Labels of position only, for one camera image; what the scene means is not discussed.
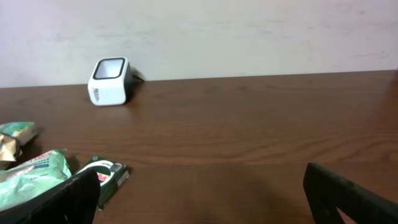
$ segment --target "black object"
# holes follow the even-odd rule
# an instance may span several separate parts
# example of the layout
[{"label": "black object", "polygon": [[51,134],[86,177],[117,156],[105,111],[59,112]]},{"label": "black object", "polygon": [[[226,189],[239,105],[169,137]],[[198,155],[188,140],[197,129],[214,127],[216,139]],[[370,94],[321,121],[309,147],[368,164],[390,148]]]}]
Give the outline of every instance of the black object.
[{"label": "black object", "polygon": [[309,163],[304,191],[316,224],[343,224],[337,208],[356,223],[398,223],[398,205],[315,163]]},{"label": "black object", "polygon": [[41,195],[0,214],[0,223],[92,223],[100,197],[94,169],[71,176]]}]

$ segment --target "dark wood tabletop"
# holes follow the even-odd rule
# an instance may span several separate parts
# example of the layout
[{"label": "dark wood tabletop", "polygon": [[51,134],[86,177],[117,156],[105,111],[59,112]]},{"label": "dark wood tabletop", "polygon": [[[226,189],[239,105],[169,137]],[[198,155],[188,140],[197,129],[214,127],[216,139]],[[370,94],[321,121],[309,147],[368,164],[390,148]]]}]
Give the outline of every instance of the dark wood tabletop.
[{"label": "dark wood tabletop", "polygon": [[86,85],[0,89],[10,121],[41,128],[25,159],[131,168],[95,223],[313,223],[308,162],[398,202],[396,71],[145,82],[104,107]]}]

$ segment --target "snack package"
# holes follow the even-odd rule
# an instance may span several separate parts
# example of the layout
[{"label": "snack package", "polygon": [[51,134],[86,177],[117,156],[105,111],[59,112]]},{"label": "snack package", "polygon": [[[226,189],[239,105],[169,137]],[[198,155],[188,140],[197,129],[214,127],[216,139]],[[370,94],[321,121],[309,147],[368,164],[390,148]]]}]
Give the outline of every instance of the snack package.
[{"label": "snack package", "polygon": [[0,170],[0,212],[20,205],[67,180],[72,174],[63,154],[52,150],[15,168]]},{"label": "snack package", "polygon": [[97,171],[98,179],[101,185],[101,194],[98,199],[98,208],[104,209],[106,202],[116,193],[122,183],[129,178],[129,172],[124,164],[113,162],[109,159],[95,156],[93,157],[81,171],[92,167]]},{"label": "snack package", "polygon": [[23,146],[37,134],[33,122],[11,122],[0,125],[0,170],[17,161]]}]

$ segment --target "crumpled wrapper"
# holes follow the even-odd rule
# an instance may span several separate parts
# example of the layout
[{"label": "crumpled wrapper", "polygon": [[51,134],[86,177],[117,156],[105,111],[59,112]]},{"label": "crumpled wrapper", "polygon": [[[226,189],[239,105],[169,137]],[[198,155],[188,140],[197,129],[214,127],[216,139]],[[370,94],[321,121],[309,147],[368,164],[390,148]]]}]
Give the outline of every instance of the crumpled wrapper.
[{"label": "crumpled wrapper", "polygon": [[11,122],[0,125],[0,170],[7,169],[11,162],[22,155],[20,146],[37,134],[33,122]]}]

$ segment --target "green and white plastic package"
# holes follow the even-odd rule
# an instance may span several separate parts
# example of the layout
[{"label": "green and white plastic package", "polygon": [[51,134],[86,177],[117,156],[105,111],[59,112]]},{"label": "green and white plastic package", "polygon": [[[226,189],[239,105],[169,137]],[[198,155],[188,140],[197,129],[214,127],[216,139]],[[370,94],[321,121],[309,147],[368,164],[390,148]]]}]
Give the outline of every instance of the green and white plastic package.
[{"label": "green and white plastic package", "polygon": [[15,168],[0,170],[0,212],[20,205],[67,180],[72,174],[66,149],[52,150]]}]

